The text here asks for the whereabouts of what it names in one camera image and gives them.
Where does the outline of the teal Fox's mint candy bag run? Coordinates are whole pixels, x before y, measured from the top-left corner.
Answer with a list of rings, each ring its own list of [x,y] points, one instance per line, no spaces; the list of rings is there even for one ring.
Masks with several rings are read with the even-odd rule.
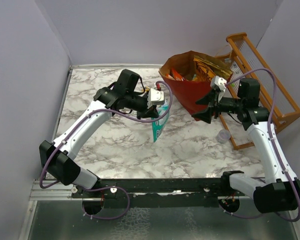
[[[165,100],[164,104],[160,105],[157,108],[157,112],[158,112],[159,116],[162,116],[166,112],[167,112],[167,114],[163,118],[161,118],[160,120],[157,120],[157,121],[152,123],[152,136],[153,136],[153,142],[154,143],[158,140],[158,138],[162,134],[162,132],[165,128],[165,125],[168,121],[168,118],[170,116],[170,112],[167,111],[168,107],[169,107],[168,101]]]

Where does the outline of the yellow Kettle honey dijon bag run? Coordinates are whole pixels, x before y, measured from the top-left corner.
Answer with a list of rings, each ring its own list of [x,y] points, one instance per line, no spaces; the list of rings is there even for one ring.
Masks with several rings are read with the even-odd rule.
[[[194,55],[193,63],[194,76],[192,80],[194,82],[211,82],[211,80],[216,76],[209,65],[204,62],[204,59],[199,57],[198,55]]]

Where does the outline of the orange Fox's fruits candy bag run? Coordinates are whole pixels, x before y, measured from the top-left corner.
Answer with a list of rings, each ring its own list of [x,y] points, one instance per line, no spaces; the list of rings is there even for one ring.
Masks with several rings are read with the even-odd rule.
[[[170,74],[166,74],[165,77],[167,79],[170,79],[170,80],[176,80],[174,77],[172,77]]]

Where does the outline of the gold kettle chips bag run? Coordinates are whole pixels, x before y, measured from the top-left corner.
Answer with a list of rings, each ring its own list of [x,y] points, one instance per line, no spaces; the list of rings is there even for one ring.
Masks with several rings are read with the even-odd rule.
[[[213,64],[214,66],[212,68],[215,74],[227,81],[231,79],[233,76],[233,71],[230,68],[230,63],[225,62],[224,59],[214,58]]]

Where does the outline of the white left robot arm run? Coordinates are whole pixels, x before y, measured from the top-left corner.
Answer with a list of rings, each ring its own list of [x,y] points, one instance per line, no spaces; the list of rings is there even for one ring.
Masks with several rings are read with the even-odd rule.
[[[39,146],[41,178],[49,173],[63,185],[81,186],[87,196],[96,197],[101,190],[99,177],[80,167],[74,159],[94,132],[123,109],[135,111],[137,121],[159,117],[157,106],[164,104],[164,92],[158,87],[135,91],[141,81],[139,74],[122,70],[117,81],[96,92],[88,108],[68,130],[52,142],[43,141]]]

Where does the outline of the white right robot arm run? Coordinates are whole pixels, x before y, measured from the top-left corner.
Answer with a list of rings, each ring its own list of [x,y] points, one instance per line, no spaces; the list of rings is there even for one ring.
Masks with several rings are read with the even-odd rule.
[[[265,179],[258,181],[240,170],[226,171],[221,176],[220,191],[226,196],[240,191],[253,200],[260,213],[299,209],[300,180],[276,139],[269,110],[259,104],[260,83],[253,78],[242,78],[236,98],[224,96],[226,84],[225,79],[215,76],[210,92],[196,101],[198,105],[206,105],[206,109],[192,116],[209,124],[221,113],[236,114],[258,151]]]

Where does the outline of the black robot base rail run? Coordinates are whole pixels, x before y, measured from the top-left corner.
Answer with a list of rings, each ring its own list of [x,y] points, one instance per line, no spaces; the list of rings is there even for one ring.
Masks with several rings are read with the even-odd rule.
[[[223,191],[220,178],[104,178],[92,190],[78,187],[71,196],[107,209],[217,208],[221,202],[238,203],[243,194]]]

